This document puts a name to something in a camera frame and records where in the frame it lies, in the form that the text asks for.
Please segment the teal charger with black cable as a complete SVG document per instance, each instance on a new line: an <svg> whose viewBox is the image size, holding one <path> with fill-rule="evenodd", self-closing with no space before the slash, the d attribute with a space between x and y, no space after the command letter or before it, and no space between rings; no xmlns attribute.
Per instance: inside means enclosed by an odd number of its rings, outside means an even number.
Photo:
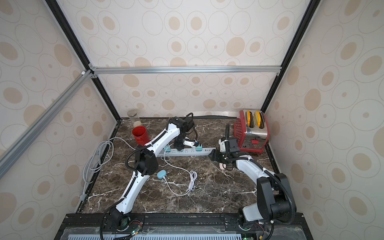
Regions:
<svg viewBox="0 0 384 240"><path fill-rule="evenodd" d="M196 151L197 152L201 152L203 150L203 146L202 145L198 145L197 147L196 147Z"/></svg>

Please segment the blue earbud case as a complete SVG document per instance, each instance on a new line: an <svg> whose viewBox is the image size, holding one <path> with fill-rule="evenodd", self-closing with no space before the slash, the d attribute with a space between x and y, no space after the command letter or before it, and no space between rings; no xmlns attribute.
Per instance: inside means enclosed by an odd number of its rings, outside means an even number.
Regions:
<svg viewBox="0 0 384 240"><path fill-rule="evenodd" d="M166 175L167 175L166 170L161 170L157 173L157 178L161 180L161 179L164 179Z"/></svg>

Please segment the pink earbud case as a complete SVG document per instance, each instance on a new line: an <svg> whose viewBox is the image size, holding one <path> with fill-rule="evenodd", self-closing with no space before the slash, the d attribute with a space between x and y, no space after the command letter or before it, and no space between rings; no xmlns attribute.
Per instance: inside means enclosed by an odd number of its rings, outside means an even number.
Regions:
<svg viewBox="0 0 384 240"><path fill-rule="evenodd" d="M220 166L220 169L221 169L221 170L225 170L225 169L226 169L226 168L225 168L225 165L222 164L222 163L220 163L219 166Z"/></svg>

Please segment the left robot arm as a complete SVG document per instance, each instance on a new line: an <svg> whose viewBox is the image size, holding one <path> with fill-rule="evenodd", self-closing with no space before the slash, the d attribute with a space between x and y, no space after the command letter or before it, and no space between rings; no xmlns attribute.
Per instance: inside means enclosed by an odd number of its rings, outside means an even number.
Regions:
<svg viewBox="0 0 384 240"><path fill-rule="evenodd" d="M185 117L173 117L167 122L166 127L149 143L139 145L125 161L127 169L133 171L129 184L120 199L110 206L102 217L100 231L103 230L104 220L107 217L112 225L119 231L126 230L129 226L129 213L133 209L134 202L145 182L159 168L157 157L171 141L178 151L185 146L196 148L199 146L197 138L188 138L190 130L196 132L194 114L189 113Z"/></svg>

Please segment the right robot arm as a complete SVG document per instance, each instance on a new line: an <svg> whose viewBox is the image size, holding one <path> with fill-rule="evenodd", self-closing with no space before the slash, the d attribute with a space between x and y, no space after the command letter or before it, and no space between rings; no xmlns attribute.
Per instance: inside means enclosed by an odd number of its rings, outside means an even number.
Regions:
<svg viewBox="0 0 384 240"><path fill-rule="evenodd" d="M270 172L241 151L230 130L231 125L227 124L225 136L219 139L219 148L212 150L209 158L225 170L238 169L256 184L257 202L240 209L241 226L257 221L292 224L297 207L287 176Z"/></svg>

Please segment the red silver toaster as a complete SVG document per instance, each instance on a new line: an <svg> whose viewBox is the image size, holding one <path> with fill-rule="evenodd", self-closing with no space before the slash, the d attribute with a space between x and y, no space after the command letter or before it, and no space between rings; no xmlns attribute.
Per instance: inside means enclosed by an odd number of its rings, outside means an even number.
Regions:
<svg viewBox="0 0 384 240"><path fill-rule="evenodd" d="M240 110L234 123L234 137L241 151L261 154L269 139L265 114L256 110Z"/></svg>

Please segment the red metal cup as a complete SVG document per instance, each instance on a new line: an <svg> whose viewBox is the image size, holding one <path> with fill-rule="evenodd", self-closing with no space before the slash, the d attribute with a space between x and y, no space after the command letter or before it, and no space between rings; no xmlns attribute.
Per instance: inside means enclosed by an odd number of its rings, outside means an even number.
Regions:
<svg viewBox="0 0 384 240"><path fill-rule="evenodd" d="M144 146L151 141L147 133L147 129L143 126L135 127L132 130L132 135L134 136L138 146Z"/></svg>

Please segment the clear glass jar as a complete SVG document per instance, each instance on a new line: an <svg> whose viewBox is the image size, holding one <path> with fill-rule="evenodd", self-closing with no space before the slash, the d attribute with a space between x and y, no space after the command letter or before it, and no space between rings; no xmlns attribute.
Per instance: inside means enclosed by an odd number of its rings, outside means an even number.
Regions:
<svg viewBox="0 0 384 240"><path fill-rule="evenodd" d="M142 122L136 109L128 110L127 115L130 121L132 122L134 128L142 126Z"/></svg>

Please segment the horizontal aluminium rail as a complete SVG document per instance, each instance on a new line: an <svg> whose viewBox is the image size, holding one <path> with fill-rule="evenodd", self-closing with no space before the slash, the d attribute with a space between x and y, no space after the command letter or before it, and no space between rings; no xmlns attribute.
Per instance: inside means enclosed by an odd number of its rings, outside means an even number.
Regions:
<svg viewBox="0 0 384 240"><path fill-rule="evenodd" d="M97 75L279 73L282 69L281 66L96 67L92 64L89 67Z"/></svg>

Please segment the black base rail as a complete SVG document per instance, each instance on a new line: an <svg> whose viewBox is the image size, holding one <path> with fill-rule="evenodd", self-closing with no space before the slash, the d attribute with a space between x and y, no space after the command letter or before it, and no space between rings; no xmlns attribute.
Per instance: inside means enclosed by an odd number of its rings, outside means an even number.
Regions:
<svg viewBox="0 0 384 240"><path fill-rule="evenodd" d="M307 221L297 213L290 225L240 214L129 214L120 223L109 215L68 214L56 240L311 240Z"/></svg>

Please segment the diagonal aluminium rail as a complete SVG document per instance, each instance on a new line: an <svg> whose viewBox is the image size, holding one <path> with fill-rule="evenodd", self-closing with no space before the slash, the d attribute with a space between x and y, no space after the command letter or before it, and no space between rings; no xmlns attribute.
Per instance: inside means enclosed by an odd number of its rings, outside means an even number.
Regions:
<svg viewBox="0 0 384 240"><path fill-rule="evenodd" d="M1 158L1 177L10 170L41 132L73 98L76 92L91 78L91 75L92 71L87 70L73 81L50 107L5 151Z"/></svg>

